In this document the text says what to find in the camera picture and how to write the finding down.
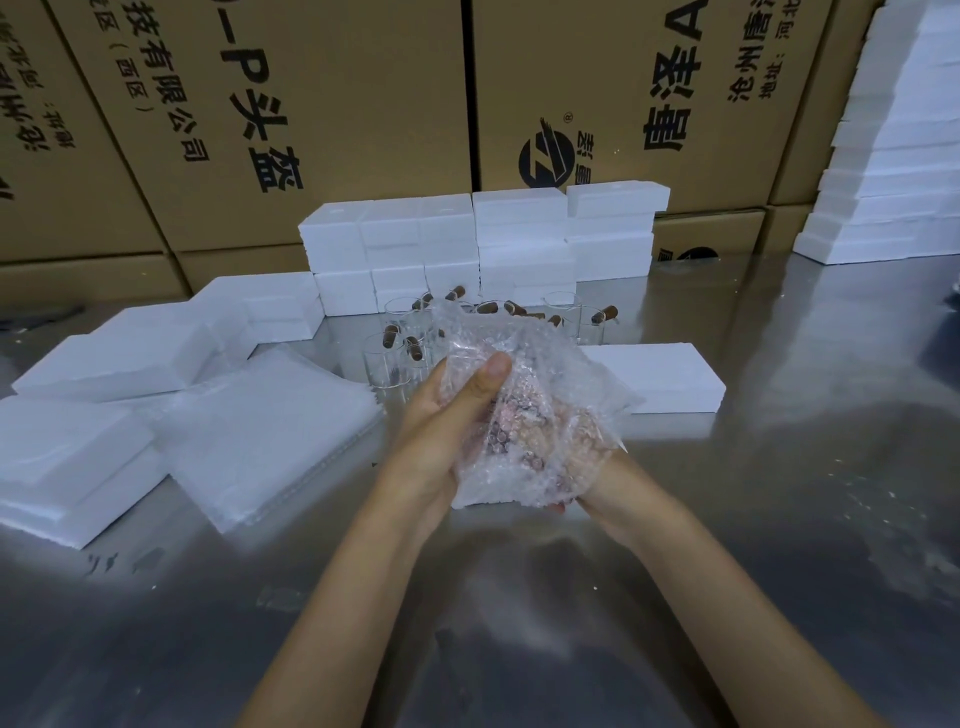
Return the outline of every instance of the stainless steel tabletop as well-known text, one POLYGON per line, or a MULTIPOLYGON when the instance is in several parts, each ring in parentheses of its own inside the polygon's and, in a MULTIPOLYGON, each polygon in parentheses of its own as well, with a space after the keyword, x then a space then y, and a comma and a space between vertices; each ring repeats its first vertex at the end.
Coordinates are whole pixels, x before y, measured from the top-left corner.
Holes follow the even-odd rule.
MULTIPOLYGON (((629 450, 898 726, 960 724, 960 257, 655 266, 581 284, 607 343, 693 342, 719 414, 634 416, 629 450)), ((112 310, 0 334, 6 382, 112 310)), ((362 380, 375 317, 295 348, 362 380)), ((382 427, 220 536, 167 480, 83 551, 0 529, 0 724, 237 715, 367 493, 382 427)), ((642 566, 582 511, 452 513, 415 570, 370 725, 728 725, 642 566)))

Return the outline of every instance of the reflective table surface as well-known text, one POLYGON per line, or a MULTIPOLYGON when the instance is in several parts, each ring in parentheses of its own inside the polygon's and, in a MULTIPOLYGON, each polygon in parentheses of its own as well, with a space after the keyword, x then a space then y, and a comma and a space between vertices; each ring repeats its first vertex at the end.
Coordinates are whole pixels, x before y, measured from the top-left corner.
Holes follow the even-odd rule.
MULTIPOLYGON (((693 342, 717 415, 636 415, 630 453, 898 726, 960 724, 960 257, 658 265, 581 284, 606 343, 693 342)), ((0 396, 118 306, 0 333, 0 396)), ((363 380, 376 317, 294 348, 363 380)), ((0 725, 237 716, 368 492, 384 425, 221 536, 167 479, 82 551, 0 528, 0 725)), ((371 726, 732 725, 643 567, 579 508, 451 513, 428 543, 371 726)))

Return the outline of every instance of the forearm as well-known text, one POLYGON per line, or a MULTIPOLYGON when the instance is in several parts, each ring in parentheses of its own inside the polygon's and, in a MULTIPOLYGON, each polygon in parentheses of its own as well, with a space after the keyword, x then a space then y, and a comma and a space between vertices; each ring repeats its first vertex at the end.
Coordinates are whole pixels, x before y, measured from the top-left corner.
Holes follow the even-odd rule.
POLYGON ((368 499, 237 725, 359 726, 420 552, 412 516, 368 499))
POLYGON ((690 512, 629 465, 625 543, 643 562, 740 725, 884 725, 690 512))

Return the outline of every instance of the person's left hand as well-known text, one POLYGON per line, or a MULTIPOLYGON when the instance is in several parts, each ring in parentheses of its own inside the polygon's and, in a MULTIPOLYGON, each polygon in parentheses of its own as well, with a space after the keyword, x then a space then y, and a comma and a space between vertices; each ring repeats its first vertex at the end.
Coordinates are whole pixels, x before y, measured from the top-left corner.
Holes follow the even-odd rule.
POLYGON ((383 463, 373 492, 401 517, 415 522, 420 543, 440 525, 457 494, 452 468, 470 430, 486 416, 513 362, 495 353, 446 406, 440 382, 446 360, 420 386, 407 405, 393 451, 383 463))

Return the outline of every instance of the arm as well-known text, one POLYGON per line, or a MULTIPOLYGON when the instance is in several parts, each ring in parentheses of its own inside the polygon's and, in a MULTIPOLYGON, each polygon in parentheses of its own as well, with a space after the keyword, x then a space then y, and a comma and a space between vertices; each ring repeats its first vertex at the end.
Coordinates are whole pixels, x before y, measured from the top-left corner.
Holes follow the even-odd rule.
POLYGON ((495 354, 440 407, 441 364, 414 395, 370 497, 238 728, 361 724, 414 563, 456 494, 454 458, 510 368, 509 356, 495 354))
POLYGON ((887 725, 628 455, 581 502, 650 571, 744 728, 887 725))

